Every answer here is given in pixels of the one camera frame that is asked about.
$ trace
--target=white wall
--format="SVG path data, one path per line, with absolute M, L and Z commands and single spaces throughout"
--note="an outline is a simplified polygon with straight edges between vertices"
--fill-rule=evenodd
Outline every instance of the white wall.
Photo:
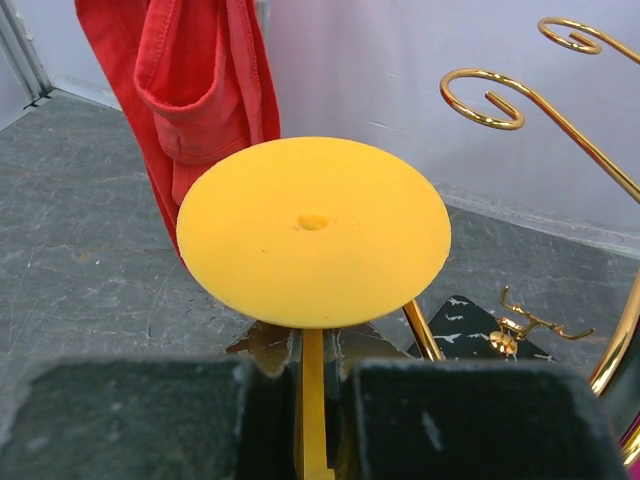
M 23 108 L 29 102 L 29 96 L 0 46 L 0 130 L 24 115 Z
M 14 1 L 54 85 L 113 103 L 73 1 Z M 454 205 L 640 252 L 640 208 L 535 106 L 497 84 L 459 80 L 458 96 L 488 113 L 488 88 L 522 108 L 525 127 L 503 132 L 461 117 L 438 92 L 455 68 L 502 71 L 640 180 L 640 66 L 606 46 L 594 57 L 555 45 L 537 31 L 545 16 L 591 24 L 640 51 L 638 0 L 273 0 L 269 49 L 284 133 L 377 145 Z

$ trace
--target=yellow disc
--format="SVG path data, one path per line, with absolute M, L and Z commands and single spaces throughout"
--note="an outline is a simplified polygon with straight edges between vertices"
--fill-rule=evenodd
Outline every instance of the yellow disc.
M 336 138 L 262 143 L 191 187 L 180 253 L 227 306 L 274 325 L 340 328 L 420 294 L 451 245 L 447 210 L 413 167 Z

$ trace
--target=concrete floor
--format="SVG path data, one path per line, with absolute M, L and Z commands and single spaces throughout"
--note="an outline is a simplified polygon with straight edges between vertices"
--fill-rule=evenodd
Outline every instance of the concrete floor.
M 499 310 L 503 284 L 543 318 L 597 333 L 532 338 L 585 375 L 604 352 L 638 262 L 451 209 L 453 248 L 419 298 L 461 294 Z M 120 112 L 55 97 L 0 132 L 0 417 L 34 365 L 77 354 L 218 354 L 251 320 L 182 268 Z M 401 349 L 400 312 L 374 322 Z

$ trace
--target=hole in yellow disc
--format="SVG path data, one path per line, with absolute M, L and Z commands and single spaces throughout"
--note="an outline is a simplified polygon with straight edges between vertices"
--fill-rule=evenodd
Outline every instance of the hole in yellow disc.
M 322 230 L 329 223 L 329 219 L 323 215 L 307 213 L 298 217 L 298 225 L 304 230 Z

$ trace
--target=gold wall hook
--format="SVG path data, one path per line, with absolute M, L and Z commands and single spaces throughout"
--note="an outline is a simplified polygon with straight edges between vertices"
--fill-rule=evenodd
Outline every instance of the gold wall hook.
M 618 165 L 613 163 L 605 154 L 596 147 L 582 132 L 573 126 L 564 116 L 558 112 L 549 102 L 547 102 L 538 92 L 526 85 L 509 78 L 501 73 L 476 68 L 461 68 L 447 73 L 440 81 L 440 93 L 444 100 L 456 112 L 473 120 L 476 123 L 487 127 L 501 130 L 517 130 L 524 125 L 524 115 L 513 105 L 508 103 L 497 93 L 488 91 L 485 98 L 502 112 L 508 115 L 511 120 L 491 117 L 479 113 L 466 106 L 451 92 L 449 84 L 457 78 L 483 78 L 491 80 L 501 85 L 506 85 L 521 93 L 533 103 L 535 103 L 544 113 L 546 113 L 573 141 L 575 141 L 595 162 L 613 178 L 637 203 L 640 203 L 640 186 L 631 177 L 623 172 Z
M 525 317 L 529 320 L 529 323 L 527 325 L 520 325 L 507 317 L 500 317 L 496 319 L 496 322 L 498 322 L 498 326 L 500 327 L 500 331 L 492 332 L 489 336 L 489 341 L 491 342 L 491 345 L 501 353 L 515 355 L 518 351 L 517 342 L 525 340 L 531 331 L 537 327 L 546 327 L 556 335 L 566 340 L 580 340 L 581 338 L 595 332 L 594 328 L 589 328 L 584 332 L 569 335 L 565 332 L 564 325 L 543 320 L 535 316 L 533 313 L 524 310 L 519 303 L 510 304 L 507 301 L 508 293 L 509 286 L 505 286 L 500 293 L 500 305 L 506 310 Z
M 640 64 L 640 54 L 634 52 L 615 38 L 612 38 L 606 33 L 601 32 L 600 30 L 596 30 L 595 28 L 589 27 L 588 25 L 584 25 L 582 23 L 574 22 L 573 20 L 559 17 L 547 17 L 538 22 L 538 30 L 540 30 L 540 33 L 542 33 L 552 42 L 568 48 L 569 50 L 586 53 L 588 55 L 599 54 L 602 51 L 602 46 L 578 32 L 571 32 L 569 34 L 569 38 L 575 40 L 572 42 L 571 40 L 567 40 L 557 33 L 552 32 L 549 28 L 549 25 L 560 25 L 562 27 L 569 27 L 580 32 L 588 33 L 589 35 L 613 47 L 614 49 L 622 53 L 625 57 L 628 57 L 634 62 Z

